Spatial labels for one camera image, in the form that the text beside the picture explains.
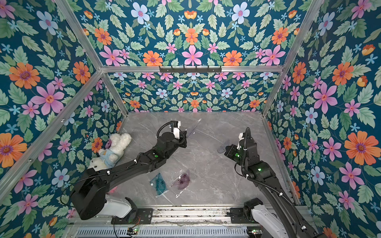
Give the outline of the green ruler set pouch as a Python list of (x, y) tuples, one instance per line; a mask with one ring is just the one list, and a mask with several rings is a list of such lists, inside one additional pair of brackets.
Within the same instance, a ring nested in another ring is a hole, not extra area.
[(158, 173), (157, 175), (155, 175), (149, 181), (149, 185), (154, 191), (155, 198), (159, 198), (160, 196), (164, 195), (166, 192), (169, 191), (167, 187), (167, 183), (165, 182), (161, 173)]

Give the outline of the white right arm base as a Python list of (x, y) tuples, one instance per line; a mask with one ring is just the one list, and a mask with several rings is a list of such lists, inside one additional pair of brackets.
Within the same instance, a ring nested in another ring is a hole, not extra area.
[(263, 202), (254, 198), (244, 203), (244, 217), (249, 222), (263, 227), (262, 238), (287, 238), (287, 232), (280, 220), (269, 212)]

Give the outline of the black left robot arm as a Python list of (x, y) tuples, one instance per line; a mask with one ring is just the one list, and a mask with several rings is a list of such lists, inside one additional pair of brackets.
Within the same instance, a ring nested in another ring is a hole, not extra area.
[(131, 214), (134, 205), (131, 200), (111, 198), (107, 193), (129, 179), (160, 168), (178, 148), (186, 148), (187, 131), (180, 129), (180, 121), (170, 121), (164, 126), (170, 126), (171, 131), (162, 133), (158, 130), (156, 145), (139, 153), (135, 160), (99, 171), (90, 168), (82, 174), (70, 196), (81, 220), (97, 215), (125, 218)]

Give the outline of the white plush bear toy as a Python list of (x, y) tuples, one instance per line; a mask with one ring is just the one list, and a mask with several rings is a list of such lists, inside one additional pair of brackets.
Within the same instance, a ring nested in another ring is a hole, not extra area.
[(98, 156), (90, 160), (89, 169), (100, 171), (113, 168), (124, 155), (125, 149), (132, 141), (128, 133), (112, 134), (110, 136), (111, 145), (106, 149), (100, 149)]

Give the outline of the clear purple ruler set pouch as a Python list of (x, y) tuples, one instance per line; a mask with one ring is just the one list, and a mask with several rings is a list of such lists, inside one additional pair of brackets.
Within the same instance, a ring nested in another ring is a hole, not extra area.
[(190, 138), (191, 136), (193, 136), (195, 134), (195, 131), (199, 125), (199, 123), (201, 122), (201, 119), (195, 121), (192, 125), (190, 125), (187, 129), (186, 129), (186, 138)]

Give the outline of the black hook rail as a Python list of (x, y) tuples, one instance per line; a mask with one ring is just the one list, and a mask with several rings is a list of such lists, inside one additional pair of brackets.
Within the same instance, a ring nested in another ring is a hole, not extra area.
[(163, 66), (159, 67), (160, 73), (220, 73), (220, 66)]

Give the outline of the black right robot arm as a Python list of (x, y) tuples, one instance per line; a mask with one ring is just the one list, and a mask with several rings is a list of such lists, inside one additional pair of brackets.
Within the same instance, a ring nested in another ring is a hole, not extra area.
[(275, 171), (260, 159), (250, 128), (239, 135), (238, 144), (226, 146), (224, 155), (235, 162), (236, 173), (252, 182), (270, 202), (275, 214), (263, 202), (253, 198), (244, 203), (243, 216), (263, 228), (264, 238), (324, 238), (296, 208), (285, 193)]

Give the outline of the purple straight ruler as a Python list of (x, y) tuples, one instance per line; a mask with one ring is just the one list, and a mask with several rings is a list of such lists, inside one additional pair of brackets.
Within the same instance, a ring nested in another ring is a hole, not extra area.
[(217, 148), (217, 153), (219, 154), (224, 154), (226, 152), (226, 148), (230, 146), (230, 142), (228, 141), (227, 143), (223, 143), (221, 146)]

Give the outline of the purple protractor set pouch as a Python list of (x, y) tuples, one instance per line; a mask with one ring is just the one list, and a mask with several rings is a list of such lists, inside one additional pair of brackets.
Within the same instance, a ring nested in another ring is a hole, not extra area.
[(181, 173), (171, 182), (170, 190), (178, 198), (191, 184), (190, 170), (181, 171)]

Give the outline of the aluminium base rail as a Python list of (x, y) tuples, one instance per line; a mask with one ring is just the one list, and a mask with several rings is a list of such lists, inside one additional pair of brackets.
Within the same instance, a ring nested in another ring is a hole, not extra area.
[(258, 222), (243, 217), (242, 204), (156, 205), (139, 209), (142, 218), (127, 223), (96, 216), (83, 221), (71, 218), (65, 238), (269, 238)]

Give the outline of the pink round toy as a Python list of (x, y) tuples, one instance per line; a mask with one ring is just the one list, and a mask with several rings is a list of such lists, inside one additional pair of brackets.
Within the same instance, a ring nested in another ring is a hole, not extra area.
[(117, 188), (118, 188), (118, 187), (115, 186), (115, 187), (112, 188), (110, 191), (108, 191), (108, 194), (113, 194), (113, 193), (116, 191)]

